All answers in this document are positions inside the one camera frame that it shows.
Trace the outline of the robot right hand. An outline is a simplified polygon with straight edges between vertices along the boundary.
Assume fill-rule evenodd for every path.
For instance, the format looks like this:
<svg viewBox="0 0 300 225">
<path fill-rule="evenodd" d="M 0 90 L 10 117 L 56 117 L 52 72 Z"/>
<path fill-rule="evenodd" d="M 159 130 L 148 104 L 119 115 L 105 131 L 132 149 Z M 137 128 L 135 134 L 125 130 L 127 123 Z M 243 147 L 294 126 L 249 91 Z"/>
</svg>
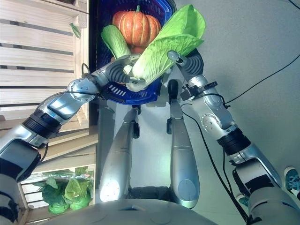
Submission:
<svg viewBox="0 0 300 225">
<path fill-rule="evenodd" d="M 186 81 L 203 74 L 204 62 L 197 49 L 187 56 L 180 55 L 176 51 L 169 51 L 167 57 L 176 63 Z"/>
</svg>

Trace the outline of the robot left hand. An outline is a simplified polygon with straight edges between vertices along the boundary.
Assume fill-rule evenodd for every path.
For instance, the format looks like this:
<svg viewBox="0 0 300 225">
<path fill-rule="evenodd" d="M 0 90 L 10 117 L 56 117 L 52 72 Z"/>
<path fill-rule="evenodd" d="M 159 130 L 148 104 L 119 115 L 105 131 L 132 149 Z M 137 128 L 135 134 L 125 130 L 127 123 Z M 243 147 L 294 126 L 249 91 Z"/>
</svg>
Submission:
<svg viewBox="0 0 300 225">
<path fill-rule="evenodd" d="M 140 54 L 124 55 L 109 63 L 105 68 L 108 81 L 116 83 L 145 84 L 143 78 L 133 76 L 132 68 Z"/>
</svg>

